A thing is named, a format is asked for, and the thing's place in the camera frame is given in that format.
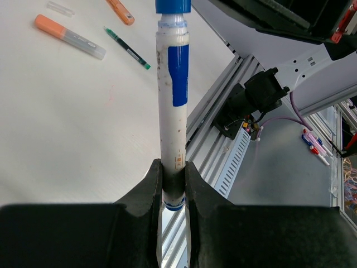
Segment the small blue pen cap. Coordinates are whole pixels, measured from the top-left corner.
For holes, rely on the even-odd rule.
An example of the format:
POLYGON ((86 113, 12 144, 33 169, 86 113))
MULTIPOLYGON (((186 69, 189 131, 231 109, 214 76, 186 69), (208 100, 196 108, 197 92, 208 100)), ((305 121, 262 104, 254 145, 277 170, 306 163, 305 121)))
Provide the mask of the small blue pen cap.
POLYGON ((183 14, 191 12, 190 0, 155 0, 157 14, 183 14))

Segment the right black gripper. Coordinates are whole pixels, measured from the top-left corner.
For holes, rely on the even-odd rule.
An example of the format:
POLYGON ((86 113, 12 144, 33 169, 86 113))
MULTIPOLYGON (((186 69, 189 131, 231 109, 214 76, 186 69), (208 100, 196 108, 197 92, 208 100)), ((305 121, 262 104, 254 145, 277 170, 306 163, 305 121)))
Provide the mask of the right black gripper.
POLYGON ((354 1, 212 1, 229 17, 259 32, 311 44, 356 44, 342 20, 354 1))

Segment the grey orange-tipped marker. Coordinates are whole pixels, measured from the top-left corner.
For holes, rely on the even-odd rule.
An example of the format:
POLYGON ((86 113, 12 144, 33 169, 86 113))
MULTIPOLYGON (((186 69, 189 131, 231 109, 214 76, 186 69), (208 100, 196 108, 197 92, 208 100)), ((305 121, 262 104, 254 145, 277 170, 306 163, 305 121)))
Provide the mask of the grey orange-tipped marker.
POLYGON ((34 20, 35 26, 45 33, 60 39, 85 53, 103 60, 106 50, 92 41, 80 36, 79 34, 65 28, 59 23, 49 19, 44 15, 37 15, 34 20))

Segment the white blue-capped pen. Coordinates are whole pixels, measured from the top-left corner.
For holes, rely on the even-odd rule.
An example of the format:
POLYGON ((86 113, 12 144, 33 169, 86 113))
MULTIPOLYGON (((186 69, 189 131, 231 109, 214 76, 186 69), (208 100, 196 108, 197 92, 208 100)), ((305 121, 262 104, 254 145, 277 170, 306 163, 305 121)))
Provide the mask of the white blue-capped pen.
POLYGON ((190 35, 182 14, 163 14, 156 33, 163 202, 185 204, 185 162, 190 35))

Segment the clear pen cap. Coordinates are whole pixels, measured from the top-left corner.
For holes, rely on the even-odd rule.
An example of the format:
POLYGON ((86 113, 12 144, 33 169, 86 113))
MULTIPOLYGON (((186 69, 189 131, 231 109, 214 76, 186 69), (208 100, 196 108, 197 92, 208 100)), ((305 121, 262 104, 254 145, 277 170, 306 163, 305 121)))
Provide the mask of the clear pen cap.
POLYGON ((53 10, 55 12, 58 12, 58 13, 60 13, 62 15, 65 15, 67 17, 72 17, 72 16, 75 15, 75 12, 73 10, 71 10, 69 8, 66 8, 66 7, 64 7, 64 6, 60 5, 60 4, 57 4, 57 3, 53 2, 53 1, 48 1, 47 8, 51 9, 51 10, 53 10))

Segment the orange highlighter pen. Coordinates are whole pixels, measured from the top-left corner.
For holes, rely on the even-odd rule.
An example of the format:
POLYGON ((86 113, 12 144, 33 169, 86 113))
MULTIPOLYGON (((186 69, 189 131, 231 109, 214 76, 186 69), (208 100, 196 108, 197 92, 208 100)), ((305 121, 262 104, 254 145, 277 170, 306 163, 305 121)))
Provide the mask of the orange highlighter pen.
POLYGON ((132 14, 125 8, 125 6, 119 0, 106 0, 110 5, 114 13, 122 20, 122 22, 128 26, 135 22, 132 14))

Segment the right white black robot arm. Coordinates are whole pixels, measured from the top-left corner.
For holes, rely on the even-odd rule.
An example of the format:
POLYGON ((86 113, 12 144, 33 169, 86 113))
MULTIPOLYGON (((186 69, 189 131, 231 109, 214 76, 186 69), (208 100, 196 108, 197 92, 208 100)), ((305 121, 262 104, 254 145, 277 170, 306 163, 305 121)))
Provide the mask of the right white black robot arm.
POLYGON ((213 1, 213 4, 258 32, 318 46, 278 66, 277 78, 290 90, 356 52, 356 1, 213 1))

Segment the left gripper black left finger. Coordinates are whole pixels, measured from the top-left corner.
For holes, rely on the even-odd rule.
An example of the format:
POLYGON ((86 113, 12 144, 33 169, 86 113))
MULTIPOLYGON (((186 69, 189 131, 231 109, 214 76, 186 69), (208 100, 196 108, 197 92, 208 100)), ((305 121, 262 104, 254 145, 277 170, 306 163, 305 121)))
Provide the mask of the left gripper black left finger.
POLYGON ((1 208, 2 267, 160 267, 162 165, 114 203, 1 208))

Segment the black green-tipped pen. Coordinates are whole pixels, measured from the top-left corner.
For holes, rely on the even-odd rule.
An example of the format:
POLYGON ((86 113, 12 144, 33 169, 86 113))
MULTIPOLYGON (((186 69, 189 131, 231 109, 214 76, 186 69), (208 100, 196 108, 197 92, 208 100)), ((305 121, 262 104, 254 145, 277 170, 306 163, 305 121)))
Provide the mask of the black green-tipped pen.
POLYGON ((146 70, 151 68, 150 64, 145 61, 143 57, 141 57, 136 51, 134 51, 123 39, 121 39, 114 31, 111 29, 104 27, 104 31, 119 45, 121 46, 127 53, 130 54, 138 63, 140 63, 146 70))

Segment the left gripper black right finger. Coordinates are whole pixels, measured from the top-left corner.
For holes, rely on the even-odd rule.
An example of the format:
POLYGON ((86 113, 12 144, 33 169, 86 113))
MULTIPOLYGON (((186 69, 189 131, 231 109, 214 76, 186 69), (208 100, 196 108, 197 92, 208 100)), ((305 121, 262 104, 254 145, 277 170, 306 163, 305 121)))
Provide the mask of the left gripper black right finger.
POLYGON ((189 267, 355 267, 338 207, 235 205, 185 167, 189 267))

